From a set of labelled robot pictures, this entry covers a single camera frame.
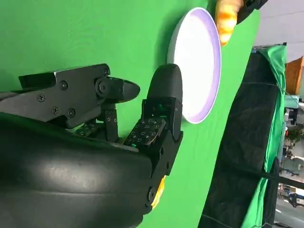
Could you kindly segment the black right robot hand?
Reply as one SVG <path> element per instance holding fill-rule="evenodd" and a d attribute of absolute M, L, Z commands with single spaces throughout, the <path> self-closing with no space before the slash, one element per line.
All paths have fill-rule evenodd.
<path fill-rule="evenodd" d="M 3 228 L 134 228 L 157 205 L 183 132 L 182 77 L 155 71 L 124 141 L 116 105 L 140 87 L 107 64 L 19 77 L 0 94 Z"/>

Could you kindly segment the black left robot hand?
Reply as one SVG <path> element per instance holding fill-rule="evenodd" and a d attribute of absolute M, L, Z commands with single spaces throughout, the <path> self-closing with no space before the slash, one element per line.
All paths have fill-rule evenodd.
<path fill-rule="evenodd" d="M 237 13 L 237 25 L 244 21 L 254 10 L 259 10 L 267 0 L 243 0 L 243 6 Z"/>

